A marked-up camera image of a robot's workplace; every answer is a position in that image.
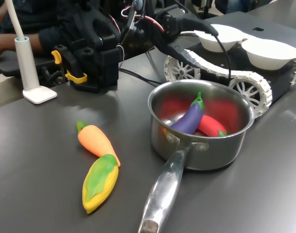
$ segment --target red wire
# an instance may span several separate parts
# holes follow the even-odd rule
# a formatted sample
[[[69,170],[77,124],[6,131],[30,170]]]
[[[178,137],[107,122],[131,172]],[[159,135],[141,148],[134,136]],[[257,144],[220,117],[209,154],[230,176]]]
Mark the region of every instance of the red wire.
[[[119,29],[119,27],[118,27],[118,24],[116,23],[115,19],[114,19],[111,15],[109,15],[109,16],[111,17],[111,19],[113,20],[115,26],[117,27],[117,29],[118,29],[119,32],[121,33],[121,31],[120,31],[120,29]]]
[[[131,6],[126,6],[126,7],[121,11],[121,16],[123,16],[123,17],[127,17],[126,15],[123,14],[123,12],[126,11],[126,10],[127,10],[128,8],[130,8],[130,7],[131,7]],[[149,16],[145,16],[144,18],[147,19],[147,20],[149,20],[149,21],[151,21],[151,22],[153,22],[155,25],[158,26],[158,28],[161,29],[162,32],[164,32],[164,29],[163,29],[162,25],[160,25],[155,19],[153,19],[153,18],[151,18],[151,17],[149,17]]]

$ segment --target pot rim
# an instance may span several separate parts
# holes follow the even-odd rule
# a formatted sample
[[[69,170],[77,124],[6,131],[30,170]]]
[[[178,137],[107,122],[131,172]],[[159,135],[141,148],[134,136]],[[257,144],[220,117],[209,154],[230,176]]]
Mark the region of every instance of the pot rim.
[[[161,121],[154,113],[153,109],[152,109],[152,99],[155,95],[155,93],[157,91],[159,91],[160,89],[163,89],[164,87],[168,86],[168,85],[171,85],[171,83],[174,83],[174,82],[182,82],[182,83],[202,83],[204,85],[215,85],[215,86],[219,86],[221,88],[224,88],[224,89],[227,89],[229,91],[231,91],[232,93],[234,93],[235,95],[237,95],[238,97],[240,97],[242,99],[242,101],[244,101],[248,106],[249,106],[249,111],[250,111],[250,117],[249,117],[249,123],[243,128],[241,129],[240,131],[236,132],[236,133],[233,133],[233,134],[230,134],[230,135],[227,135],[227,136],[222,136],[222,137],[206,137],[206,136],[197,136],[197,135],[193,135],[193,134],[188,134],[188,133],[182,133],[180,131],[177,131],[177,130],[174,130],[172,129],[170,126],[168,126],[167,124],[165,124],[163,121]],[[222,139],[222,138],[230,138],[230,137],[234,137],[236,135],[239,135],[239,134],[242,134],[244,133],[245,131],[247,131],[250,126],[252,126],[252,124],[254,123],[254,120],[255,120],[255,117],[254,117],[254,110],[253,110],[253,107],[246,101],[242,98],[242,96],[235,90],[229,88],[228,86],[225,86],[225,85],[222,85],[222,84],[219,84],[219,83],[214,83],[214,82],[210,82],[210,81],[204,81],[204,80],[187,80],[187,79],[184,79],[184,80],[177,80],[177,81],[174,81],[174,82],[166,82],[166,83],[163,83],[161,84],[160,86],[156,87],[149,95],[148,97],[148,107],[149,107],[149,110],[150,110],[150,113],[151,115],[161,124],[163,125],[166,129],[172,131],[172,132],[175,132],[176,134],[178,135],[182,135],[182,136],[188,136],[188,137],[191,137],[191,138],[202,138],[202,139]]]

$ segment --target orange carrot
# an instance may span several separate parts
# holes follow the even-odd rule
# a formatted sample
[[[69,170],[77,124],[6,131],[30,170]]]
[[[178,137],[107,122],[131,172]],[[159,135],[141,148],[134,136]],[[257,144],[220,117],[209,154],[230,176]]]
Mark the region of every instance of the orange carrot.
[[[116,158],[118,166],[121,165],[111,142],[98,127],[87,125],[83,121],[77,121],[75,128],[78,132],[78,139],[83,147],[98,157],[102,157],[105,154],[112,154]]]

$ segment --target purple eggplant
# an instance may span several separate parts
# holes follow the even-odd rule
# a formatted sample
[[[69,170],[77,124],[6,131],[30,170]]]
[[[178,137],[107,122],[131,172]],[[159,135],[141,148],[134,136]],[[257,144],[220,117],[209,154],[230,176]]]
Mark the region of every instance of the purple eggplant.
[[[193,134],[199,126],[204,115],[204,103],[201,92],[197,93],[197,98],[192,102],[188,111],[171,128],[182,133]]]

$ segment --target stainless steel saucepan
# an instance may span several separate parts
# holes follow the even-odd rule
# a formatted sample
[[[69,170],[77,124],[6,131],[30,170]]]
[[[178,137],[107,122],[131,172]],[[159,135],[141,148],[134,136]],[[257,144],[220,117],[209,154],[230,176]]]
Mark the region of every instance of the stainless steel saucepan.
[[[191,135],[169,127],[184,115],[199,91],[205,114],[219,121],[228,136]],[[183,168],[208,171],[230,165],[240,151],[246,130],[254,122],[254,115],[238,92],[201,80],[162,84],[150,94],[148,106],[152,115],[152,147],[167,162],[150,191],[138,232],[159,233],[174,204]]]

